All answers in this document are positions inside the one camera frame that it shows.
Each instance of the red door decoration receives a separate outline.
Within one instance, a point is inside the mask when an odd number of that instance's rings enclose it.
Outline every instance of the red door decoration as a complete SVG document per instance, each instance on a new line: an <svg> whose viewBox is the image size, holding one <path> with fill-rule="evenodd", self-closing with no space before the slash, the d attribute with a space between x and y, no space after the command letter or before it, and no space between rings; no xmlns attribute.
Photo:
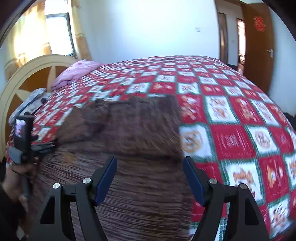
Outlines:
<svg viewBox="0 0 296 241"><path fill-rule="evenodd" d="M255 17L255 28L259 31L259 32L264 32L266 25L263 22L263 18L262 17Z"/></svg>

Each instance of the sleeve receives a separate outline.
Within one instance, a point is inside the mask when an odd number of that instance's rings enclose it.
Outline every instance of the sleeve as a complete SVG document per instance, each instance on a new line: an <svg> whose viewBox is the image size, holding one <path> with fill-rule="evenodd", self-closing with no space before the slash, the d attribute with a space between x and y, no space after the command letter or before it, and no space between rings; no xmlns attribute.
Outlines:
<svg viewBox="0 0 296 241"><path fill-rule="evenodd" d="M19 218L25 216L25 210L20 204L13 203L0 185L0 239L18 240L16 230Z"/></svg>

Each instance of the hand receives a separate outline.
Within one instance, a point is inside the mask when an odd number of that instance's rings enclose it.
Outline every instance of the hand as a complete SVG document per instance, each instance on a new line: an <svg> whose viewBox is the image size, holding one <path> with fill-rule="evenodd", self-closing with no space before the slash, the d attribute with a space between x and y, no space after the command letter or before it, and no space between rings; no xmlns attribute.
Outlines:
<svg viewBox="0 0 296 241"><path fill-rule="evenodd" d="M20 174L30 176L35 175L35 173L36 166L34 164L13 164L6 170L6 175L2 183L2 188L13 202L18 202L19 197L22 193L20 185Z"/></svg>

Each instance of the blue gripper pad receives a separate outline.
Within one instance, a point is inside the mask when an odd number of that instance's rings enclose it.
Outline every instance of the blue gripper pad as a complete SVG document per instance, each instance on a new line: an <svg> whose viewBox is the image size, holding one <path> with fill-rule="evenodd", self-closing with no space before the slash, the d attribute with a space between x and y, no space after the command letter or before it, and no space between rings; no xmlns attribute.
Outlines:
<svg viewBox="0 0 296 241"><path fill-rule="evenodd" d="M107 192L115 176L116 170L117 170L117 159L113 158L112 161L109 163L108 167L106 168L100 182L96 187L96 197L94 200L97 206L99 206L100 203L105 200L107 196Z"/></svg>
<svg viewBox="0 0 296 241"><path fill-rule="evenodd" d="M197 202L199 202L202 206L206 204L205 199L205 190L203 185L201 184L200 180L197 177L196 172L194 171L193 167L191 166L191 163L185 157L183 159L183 172L186 176L186 180L191 188L191 191L194 195L194 198Z"/></svg>

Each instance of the pink blanket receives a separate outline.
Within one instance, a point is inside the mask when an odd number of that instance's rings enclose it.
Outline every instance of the pink blanket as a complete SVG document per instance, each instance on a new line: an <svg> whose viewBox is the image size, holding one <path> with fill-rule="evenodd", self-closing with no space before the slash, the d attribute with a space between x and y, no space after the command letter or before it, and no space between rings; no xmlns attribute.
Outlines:
<svg viewBox="0 0 296 241"><path fill-rule="evenodd" d="M89 74L100 66L101 64L94 61L89 61L85 59L80 60L72 64L56 78L56 80L52 84L52 90L64 87L72 81Z"/></svg>

